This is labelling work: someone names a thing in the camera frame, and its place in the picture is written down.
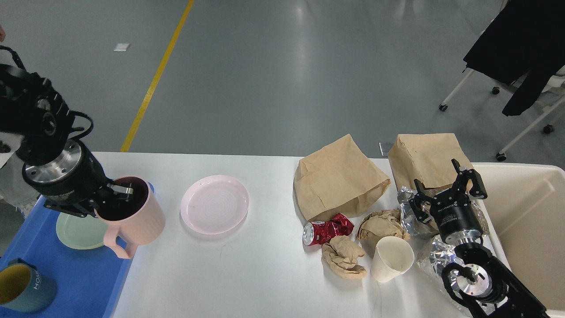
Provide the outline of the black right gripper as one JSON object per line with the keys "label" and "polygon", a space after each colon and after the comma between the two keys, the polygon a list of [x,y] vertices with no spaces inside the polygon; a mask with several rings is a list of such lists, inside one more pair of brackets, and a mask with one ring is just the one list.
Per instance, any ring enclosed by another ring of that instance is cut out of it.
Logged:
{"label": "black right gripper", "polygon": [[483,234],[482,226],[471,207],[471,199],[488,197],[482,176],[474,168],[461,167],[451,159],[457,177],[447,192],[426,189],[414,179],[416,194],[408,201],[418,222],[438,226],[440,237],[447,244],[476,242]]}

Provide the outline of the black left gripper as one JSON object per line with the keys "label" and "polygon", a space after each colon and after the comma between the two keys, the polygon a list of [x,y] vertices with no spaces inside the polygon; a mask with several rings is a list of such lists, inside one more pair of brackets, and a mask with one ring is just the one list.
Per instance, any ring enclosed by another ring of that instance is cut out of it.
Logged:
{"label": "black left gripper", "polygon": [[42,166],[24,164],[23,179],[57,211],[83,217],[115,211],[133,198],[133,185],[110,185],[101,164],[80,140],[69,139],[60,155]]}

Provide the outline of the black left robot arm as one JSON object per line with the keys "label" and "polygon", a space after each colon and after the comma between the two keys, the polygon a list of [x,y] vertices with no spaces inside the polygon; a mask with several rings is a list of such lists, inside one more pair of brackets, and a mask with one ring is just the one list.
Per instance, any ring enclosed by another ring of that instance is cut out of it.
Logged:
{"label": "black left robot arm", "polygon": [[93,129],[74,127],[76,117],[48,78],[28,73],[16,51],[1,46],[12,64],[1,65],[1,153],[23,165],[23,181],[45,198],[44,206],[84,218],[103,213],[120,218],[139,191],[117,183],[82,142]]}

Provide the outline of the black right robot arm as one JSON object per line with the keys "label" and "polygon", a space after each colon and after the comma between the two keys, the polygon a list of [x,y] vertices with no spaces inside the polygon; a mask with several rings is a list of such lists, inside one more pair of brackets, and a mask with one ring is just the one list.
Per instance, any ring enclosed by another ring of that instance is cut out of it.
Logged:
{"label": "black right robot arm", "polygon": [[415,179],[416,194],[409,201],[417,220],[434,220],[441,240],[463,261],[444,266],[446,292],[474,318],[546,318],[545,306],[483,246],[483,230],[471,207],[471,198],[488,196],[481,175],[456,159],[452,164],[457,173],[452,187],[430,197]]}

